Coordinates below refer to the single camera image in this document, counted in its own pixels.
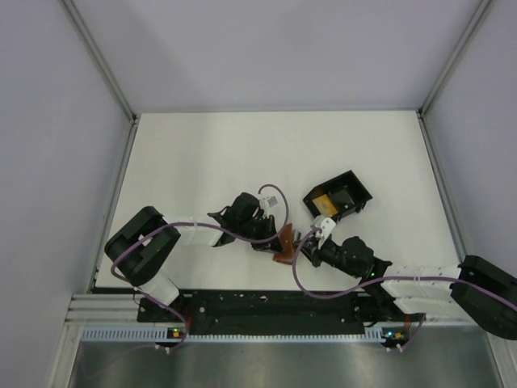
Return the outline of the brown leather card holder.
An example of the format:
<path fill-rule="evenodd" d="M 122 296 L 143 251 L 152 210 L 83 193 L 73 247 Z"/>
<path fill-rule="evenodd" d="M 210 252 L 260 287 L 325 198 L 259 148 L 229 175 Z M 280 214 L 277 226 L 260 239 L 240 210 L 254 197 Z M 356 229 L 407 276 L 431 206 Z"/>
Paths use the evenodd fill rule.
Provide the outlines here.
<path fill-rule="evenodd" d="M 273 255 L 273 261 L 278 264 L 291 265 L 295 254 L 294 237 L 292 223 L 288 223 L 279 236 L 280 245 L 283 249 L 281 253 Z"/>

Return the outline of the credit cards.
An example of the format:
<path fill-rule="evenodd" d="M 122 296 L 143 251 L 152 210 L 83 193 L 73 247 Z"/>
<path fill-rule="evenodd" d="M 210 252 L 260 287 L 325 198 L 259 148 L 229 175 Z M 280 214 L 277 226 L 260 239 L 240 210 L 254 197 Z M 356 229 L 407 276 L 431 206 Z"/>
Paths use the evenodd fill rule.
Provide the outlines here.
<path fill-rule="evenodd" d="M 338 209 L 327 194 L 314 198 L 313 204 L 319 213 L 325 217 L 333 217 L 338 214 Z"/>

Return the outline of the black card rack box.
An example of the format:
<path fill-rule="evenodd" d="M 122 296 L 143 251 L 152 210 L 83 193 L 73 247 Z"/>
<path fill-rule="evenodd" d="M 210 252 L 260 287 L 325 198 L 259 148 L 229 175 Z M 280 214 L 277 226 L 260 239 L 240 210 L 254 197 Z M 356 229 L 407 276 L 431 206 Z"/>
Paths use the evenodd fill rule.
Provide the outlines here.
<path fill-rule="evenodd" d="M 303 198 L 304 205 L 314 217 L 321 214 L 313 204 L 313 199 L 323 194 L 327 194 L 338 209 L 338 214 L 330 217 L 335 222 L 353 213 L 360 213 L 372 199 L 372 194 L 353 171 L 346 171 L 316 185 Z"/>

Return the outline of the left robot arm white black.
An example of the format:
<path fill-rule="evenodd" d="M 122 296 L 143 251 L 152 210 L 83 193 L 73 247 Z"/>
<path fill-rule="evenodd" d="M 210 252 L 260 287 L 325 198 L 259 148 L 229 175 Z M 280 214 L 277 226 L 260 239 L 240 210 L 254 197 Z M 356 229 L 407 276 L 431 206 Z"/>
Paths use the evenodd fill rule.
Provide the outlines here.
<path fill-rule="evenodd" d="M 107 241 L 104 253 L 112 261 L 114 276 L 151 296 L 165 320 L 175 320 L 183 311 L 183 301 L 162 270 L 170 253 L 176 247 L 223 247 L 237 239 L 256 251 L 283 253 L 271 213 L 277 204 L 275 196 L 243 192 L 219 212 L 171 222 L 155 207 L 145 206 Z"/>

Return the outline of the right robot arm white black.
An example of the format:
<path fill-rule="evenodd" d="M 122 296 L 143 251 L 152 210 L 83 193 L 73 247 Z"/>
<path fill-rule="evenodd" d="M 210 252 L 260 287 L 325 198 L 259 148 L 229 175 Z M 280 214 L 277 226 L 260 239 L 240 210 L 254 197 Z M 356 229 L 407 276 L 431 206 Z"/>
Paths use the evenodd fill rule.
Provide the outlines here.
<path fill-rule="evenodd" d="M 349 300 L 362 323 L 450 317 L 505 340 L 516 338 L 516 279 L 479 256 L 448 267 L 412 267 L 377 258 L 358 236 L 337 244 L 318 232 L 293 246 L 315 268 L 327 264 L 358 280 L 338 296 Z"/>

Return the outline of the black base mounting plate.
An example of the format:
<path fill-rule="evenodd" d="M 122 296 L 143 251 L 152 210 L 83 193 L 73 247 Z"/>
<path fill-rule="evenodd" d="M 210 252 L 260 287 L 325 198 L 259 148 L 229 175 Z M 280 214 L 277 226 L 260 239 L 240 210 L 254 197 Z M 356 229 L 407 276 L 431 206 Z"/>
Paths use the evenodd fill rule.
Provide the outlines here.
<path fill-rule="evenodd" d="M 301 291 L 183 289 L 170 307 L 176 316 L 143 297 L 139 323 L 180 323 L 192 335 L 354 335 L 377 323 L 418 323 L 392 302 L 354 292 L 316 299 Z"/>

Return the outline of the aluminium front rail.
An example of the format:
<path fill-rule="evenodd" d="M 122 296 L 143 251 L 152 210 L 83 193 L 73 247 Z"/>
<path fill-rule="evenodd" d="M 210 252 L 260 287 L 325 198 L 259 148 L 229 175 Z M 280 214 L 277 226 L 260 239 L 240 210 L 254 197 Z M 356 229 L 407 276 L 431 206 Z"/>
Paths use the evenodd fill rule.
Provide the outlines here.
<path fill-rule="evenodd" d="M 328 300 L 299 291 L 188 290 L 172 302 L 172 309 L 192 322 L 221 318 L 342 318 L 356 321 L 402 322 L 393 307 L 375 302 L 366 293 L 350 293 Z M 97 321 L 162 323 L 176 320 L 174 314 L 140 294 L 88 294 L 72 297 L 66 318 Z"/>

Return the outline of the left aluminium frame post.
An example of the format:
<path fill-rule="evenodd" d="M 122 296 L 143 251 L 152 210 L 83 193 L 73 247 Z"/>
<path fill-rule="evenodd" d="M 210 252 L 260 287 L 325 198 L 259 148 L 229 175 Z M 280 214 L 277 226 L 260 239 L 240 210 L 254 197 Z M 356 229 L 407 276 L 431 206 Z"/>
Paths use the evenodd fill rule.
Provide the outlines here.
<path fill-rule="evenodd" d="M 120 84 L 117 82 L 115 75 L 113 74 L 111 67 L 103 55 L 100 47 L 98 46 L 94 36 L 92 35 L 86 21 L 81 15 L 75 1 L 72 0 L 59 0 L 58 3 L 62 7 L 66 16 L 68 17 L 72 27 L 78 34 L 82 41 L 84 48 L 93 61 L 95 68 L 98 70 L 101 78 L 103 79 L 107 89 L 110 91 L 111 96 L 123 112 L 124 116 L 129 123 L 134 123 L 137 119 L 137 114 L 131 107 L 128 99 L 124 95 Z"/>

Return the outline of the aluminium frame post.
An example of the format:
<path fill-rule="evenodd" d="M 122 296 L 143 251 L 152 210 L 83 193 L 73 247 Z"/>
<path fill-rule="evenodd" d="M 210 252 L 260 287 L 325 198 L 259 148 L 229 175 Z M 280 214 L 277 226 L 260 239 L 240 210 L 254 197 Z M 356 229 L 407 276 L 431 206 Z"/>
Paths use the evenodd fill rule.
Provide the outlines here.
<path fill-rule="evenodd" d="M 117 82 L 115 75 L 113 74 L 111 67 L 103 55 L 100 47 L 98 46 L 94 36 L 92 35 L 86 21 L 81 15 L 75 1 L 72 0 L 59 0 L 58 3 L 62 7 L 66 16 L 68 17 L 72 27 L 78 34 L 82 41 L 84 48 L 93 61 L 95 68 L 98 70 L 101 78 L 103 79 L 107 89 L 110 91 L 111 96 L 123 112 L 124 116 L 129 123 L 134 123 L 137 119 L 137 114 L 131 107 L 128 99 L 124 95 L 120 84 Z"/>
<path fill-rule="evenodd" d="M 431 90 L 422 103 L 422 106 L 418 110 L 418 116 L 420 118 L 423 119 L 435 105 L 436 100 L 448 84 L 449 79 L 460 64 L 463 56 L 473 42 L 494 4 L 494 0 L 482 0 L 477 2 L 473 15 L 469 18 L 469 21 L 465 29 L 462 31 L 459 40 L 456 42 L 451 55 L 440 70 L 438 78 L 435 80 Z"/>

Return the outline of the right aluminium frame post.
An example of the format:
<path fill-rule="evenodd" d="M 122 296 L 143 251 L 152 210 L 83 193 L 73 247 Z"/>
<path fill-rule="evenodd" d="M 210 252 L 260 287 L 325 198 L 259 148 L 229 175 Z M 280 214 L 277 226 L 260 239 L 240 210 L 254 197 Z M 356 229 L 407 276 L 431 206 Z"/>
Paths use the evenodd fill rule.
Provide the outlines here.
<path fill-rule="evenodd" d="M 456 42 L 451 55 L 440 70 L 438 78 L 435 80 L 431 90 L 422 103 L 422 106 L 418 110 L 418 116 L 420 118 L 423 119 L 435 105 L 436 100 L 448 84 L 449 79 L 460 64 L 463 56 L 473 42 L 494 4 L 494 0 L 482 0 L 477 2 L 473 15 L 469 18 L 469 21 L 465 29 L 462 31 L 459 40 Z"/>

